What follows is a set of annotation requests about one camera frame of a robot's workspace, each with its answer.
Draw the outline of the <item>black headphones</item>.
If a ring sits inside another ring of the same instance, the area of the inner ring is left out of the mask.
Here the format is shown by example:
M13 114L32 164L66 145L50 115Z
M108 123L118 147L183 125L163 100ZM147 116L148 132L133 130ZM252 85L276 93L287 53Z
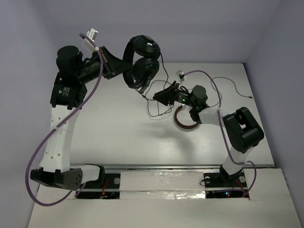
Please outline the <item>black headphones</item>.
M129 88L144 93L159 71L160 55L161 49L151 37L139 35L130 39L123 54L123 61L131 65L129 70L123 72Z

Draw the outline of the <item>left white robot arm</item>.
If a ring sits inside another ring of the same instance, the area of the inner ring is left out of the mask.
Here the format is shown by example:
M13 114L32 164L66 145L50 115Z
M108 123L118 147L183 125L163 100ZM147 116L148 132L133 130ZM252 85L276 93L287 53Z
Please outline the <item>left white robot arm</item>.
M27 180L46 187L77 190L86 182L95 187L105 184L102 166L70 166L73 132L80 110L96 91L89 93L86 84L101 78L111 79L132 68L132 63L113 56L105 47L95 47L90 58L75 46L65 46L57 51L58 74L51 94L50 132L40 143L46 146L38 168L27 167Z

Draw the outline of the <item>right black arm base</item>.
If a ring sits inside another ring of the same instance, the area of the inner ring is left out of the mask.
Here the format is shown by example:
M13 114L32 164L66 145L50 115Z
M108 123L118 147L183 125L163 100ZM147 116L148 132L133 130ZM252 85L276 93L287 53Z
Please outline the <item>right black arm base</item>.
M228 175L220 167L217 172L204 173L199 184L206 188L207 199L249 198L243 169L236 174Z

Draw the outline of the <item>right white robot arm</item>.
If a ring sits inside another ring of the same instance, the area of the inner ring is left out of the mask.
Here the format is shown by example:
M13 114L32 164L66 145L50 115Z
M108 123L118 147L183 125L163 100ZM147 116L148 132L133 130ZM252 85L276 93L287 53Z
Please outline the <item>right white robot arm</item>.
M254 147L264 139L264 132L256 119L246 107L241 107L228 114L219 108L207 105L206 89L200 85L191 92L179 88L175 81L171 86L154 94L153 100L163 105L181 103L174 114L175 123L182 129L192 130L200 124L212 124L220 127L224 143L228 149L228 157L220 167L219 181L229 187L236 182L236 175L242 170L246 158ZM190 117L193 125L184 125L178 118L178 112L184 106L190 106Z

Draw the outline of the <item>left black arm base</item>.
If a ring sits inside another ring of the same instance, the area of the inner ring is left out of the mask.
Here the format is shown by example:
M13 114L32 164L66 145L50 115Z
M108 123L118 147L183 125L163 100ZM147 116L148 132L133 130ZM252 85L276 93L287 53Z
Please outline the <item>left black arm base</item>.
M98 179L87 182L75 193L75 197L83 200L117 200L120 198L120 182L120 172L108 171L100 166Z

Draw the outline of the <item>brown headphones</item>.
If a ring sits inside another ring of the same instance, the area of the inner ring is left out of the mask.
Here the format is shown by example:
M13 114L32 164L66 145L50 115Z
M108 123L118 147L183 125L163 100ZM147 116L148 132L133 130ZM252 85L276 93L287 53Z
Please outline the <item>brown headphones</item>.
M190 117L186 117L187 111L186 105L179 105L174 111L173 120L178 128L185 131L191 131L199 126L199 123L191 120Z

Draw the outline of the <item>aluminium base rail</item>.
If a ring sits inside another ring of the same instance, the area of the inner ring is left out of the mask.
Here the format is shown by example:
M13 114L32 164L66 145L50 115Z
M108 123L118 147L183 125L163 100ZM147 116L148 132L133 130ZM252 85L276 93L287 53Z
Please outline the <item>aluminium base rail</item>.
M139 165L139 164L99 164L104 166L106 173L118 173L122 171L198 171L218 170L220 165Z

